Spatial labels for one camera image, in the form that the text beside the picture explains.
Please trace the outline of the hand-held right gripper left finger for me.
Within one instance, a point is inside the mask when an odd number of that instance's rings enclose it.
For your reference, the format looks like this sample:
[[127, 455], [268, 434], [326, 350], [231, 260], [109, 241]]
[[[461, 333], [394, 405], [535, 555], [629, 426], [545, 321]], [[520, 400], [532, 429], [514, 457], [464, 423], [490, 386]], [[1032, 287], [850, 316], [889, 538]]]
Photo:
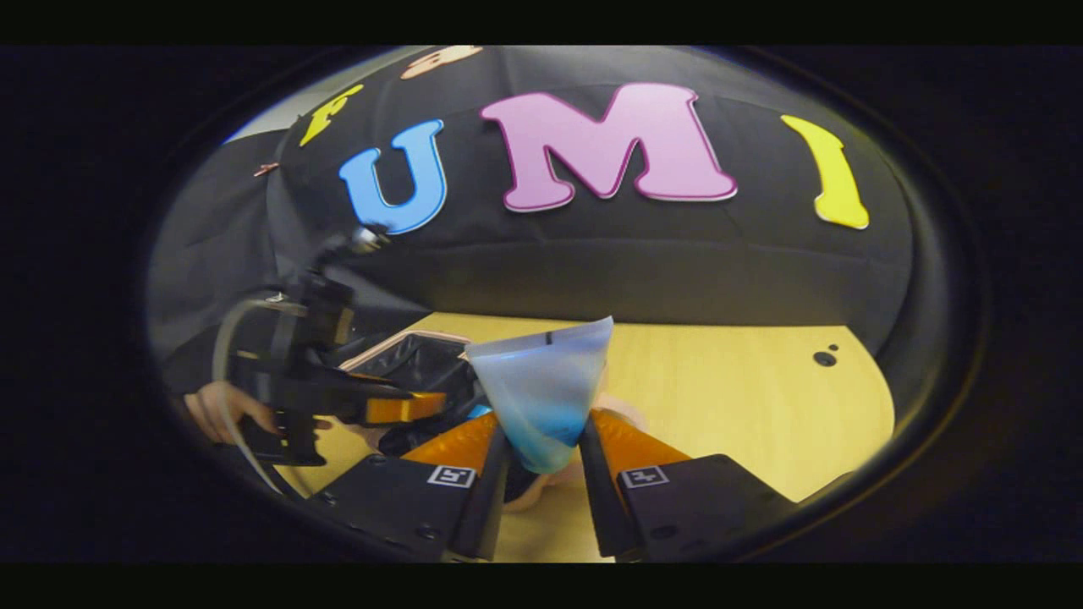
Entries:
[[491, 562], [510, 462], [490, 412], [401, 458], [366, 456], [309, 505], [388, 562]]

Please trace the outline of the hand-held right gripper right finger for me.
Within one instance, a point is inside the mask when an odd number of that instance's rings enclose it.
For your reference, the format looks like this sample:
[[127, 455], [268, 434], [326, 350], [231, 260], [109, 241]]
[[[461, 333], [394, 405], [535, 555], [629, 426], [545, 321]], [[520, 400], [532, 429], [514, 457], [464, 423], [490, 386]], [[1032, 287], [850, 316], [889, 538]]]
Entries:
[[606, 409], [591, 411], [579, 448], [596, 543], [615, 562], [733, 562], [800, 508], [735, 459], [692, 458]]

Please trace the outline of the black backdrop cloth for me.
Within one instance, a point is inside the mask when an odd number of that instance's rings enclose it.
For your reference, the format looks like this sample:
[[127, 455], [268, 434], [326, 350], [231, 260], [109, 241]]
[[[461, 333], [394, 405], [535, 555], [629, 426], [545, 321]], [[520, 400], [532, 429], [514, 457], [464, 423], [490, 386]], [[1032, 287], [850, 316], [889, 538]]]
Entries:
[[142, 320], [169, 358], [381, 222], [389, 248], [332, 265], [360, 334], [433, 312], [843, 326], [880, 357], [923, 203], [849, 108], [735, 55], [421, 47], [306, 86], [197, 161], [152, 239]]

